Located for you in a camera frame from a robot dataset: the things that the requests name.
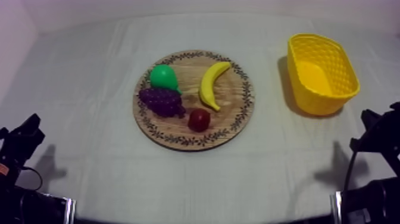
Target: purple grapes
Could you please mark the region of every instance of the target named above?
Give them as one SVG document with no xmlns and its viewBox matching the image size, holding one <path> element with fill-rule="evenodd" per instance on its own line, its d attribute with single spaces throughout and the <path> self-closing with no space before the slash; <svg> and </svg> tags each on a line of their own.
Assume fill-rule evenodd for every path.
<svg viewBox="0 0 400 224">
<path fill-rule="evenodd" d="M 182 107 L 180 94 L 171 89 L 143 89 L 139 91 L 139 99 L 161 117 L 173 117 L 178 114 L 182 118 L 186 112 L 185 108 Z"/>
</svg>

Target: decorative leaf border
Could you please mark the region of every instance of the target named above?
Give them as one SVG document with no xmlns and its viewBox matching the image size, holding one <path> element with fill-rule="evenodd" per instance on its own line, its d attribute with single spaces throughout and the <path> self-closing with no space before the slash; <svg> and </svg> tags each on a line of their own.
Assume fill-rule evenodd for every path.
<svg viewBox="0 0 400 224">
<path fill-rule="evenodd" d="M 234 69 L 234 72 L 240 76 L 240 78 L 243 80 L 242 82 L 242 99 L 244 101 L 244 106 L 240 108 L 240 113 L 236 115 L 235 121 L 230 125 L 230 129 L 220 129 L 216 132 L 209 133 L 207 135 L 204 135 L 202 137 L 196 138 L 187 138 L 185 136 L 175 136 L 172 134 L 166 134 L 160 130 L 158 130 L 157 125 L 153 124 L 151 122 L 151 119 L 147 117 L 147 107 L 146 105 L 141 101 L 137 101 L 137 106 L 139 107 L 139 115 L 141 116 L 142 122 L 147 128 L 148 132 L 151 134 L 156 139 L 163 139 L 165 142 L 168 143 L 175 143 L 175 144 L 180 144 L 180 145 L 198 145 L 198 146 L 205 146 L 205 144 L 208 144 L 210 142 L 214 142 L 218 140 L 221 137 L 226 137 L 228 134 L 231 132 L 237 132 L 242 125 L 244 119 L 248 116 L 249 114 L 249 108 L 253 102 L 251 101 L 252 98 L 252 92 L 251 92 L 251 84 L 248 81 L 249 77 L 247 74 L 242 70 L 242 68 L 233 62 L 231 59 L 227 57 L 223 57 L 220 54 L 216 54 L 213 52 L 209 51 L 195 51 L 195 52 L 184 52 L 176 55 L 171 55 L 170 57 L 162 60 L 160 63 L 156 63 L 156 65 L 160 64 L 173 64 L 176 60 L 182 60 L 184 58 L 195 58 L 195 57 L 208 57 L 216 61 L 229 61 L 231 62 L 232 68 Z M 147 88 L 149 85 L 149 77 L 150 73 L 152 71 L 151 67 L 148 69 L 145 73 L 145 78 L 142 80 L 140 83 L 140 90 L 143 90 Z"/>
</svg>

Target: plastic fruit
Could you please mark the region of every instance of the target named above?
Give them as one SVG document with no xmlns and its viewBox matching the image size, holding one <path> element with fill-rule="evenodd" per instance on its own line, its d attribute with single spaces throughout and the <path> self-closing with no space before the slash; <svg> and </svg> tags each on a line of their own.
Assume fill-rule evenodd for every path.
<svg viewBox="0 0 400 224">
<path fill-rule="evenodd" d="M 199 89 L 200 99 L 203 103 L 212 107 L 215 111 L 220 110 L 220 106 L 215 103 L 214 96 L 214 81 L 227 69 L 230 68 L 230 63 L 227 61 L 217 62 L 213 64 L 204 74 Z"/>
<path fill-rule="evenodd" d="M 156 88 L 175 90 L 182 94 L 178 87 L 175 71 L 166 64 L 160 64 L 153 68 L 150 73 L 150 85 Z"/>
<path fill-rule="evenodd" d="M 161 117 L 183 117 L 186 110 L 182 107 L 180 94 L 171 89 L 149 88 L 139 91 L 139 99 Z"/>
<path fill-rule="evenodd" d="M 190 113 L 187 126 L 195 132 L 202 132 L 210 125 L 210 113 L 204 109 L 195 109 Z"/>
</svg>

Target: white wall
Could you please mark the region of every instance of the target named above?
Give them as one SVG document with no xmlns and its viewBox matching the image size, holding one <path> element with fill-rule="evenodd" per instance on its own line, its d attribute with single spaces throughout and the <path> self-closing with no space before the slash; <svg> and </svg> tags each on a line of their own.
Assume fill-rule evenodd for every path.
<svg viewBox="0 0 400 224">
<path fill-rule="evenodd" d="M 20 0 L 0 1 L 0 102 L 38 37 Z"/>
<path fill-rule="evenodd" d="M 256 12 L 325 18 L 397 32 L 399 0 L 24 0 L 42 32 L 111 18 L 192 12 Z"/>
</svg>

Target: red apple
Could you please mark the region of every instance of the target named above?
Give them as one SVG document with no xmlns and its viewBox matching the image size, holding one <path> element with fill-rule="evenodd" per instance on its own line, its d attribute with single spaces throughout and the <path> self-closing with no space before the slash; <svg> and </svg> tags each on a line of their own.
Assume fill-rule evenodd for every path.
<svg viewBox="0 0 400 224">
<path fill-rule="evenodd" d="M 210 125 L 210 113 L 204 109 L 195 109 L 190 113 L 187 126 L 195 132 L 205 131 Z"/>
</svg>

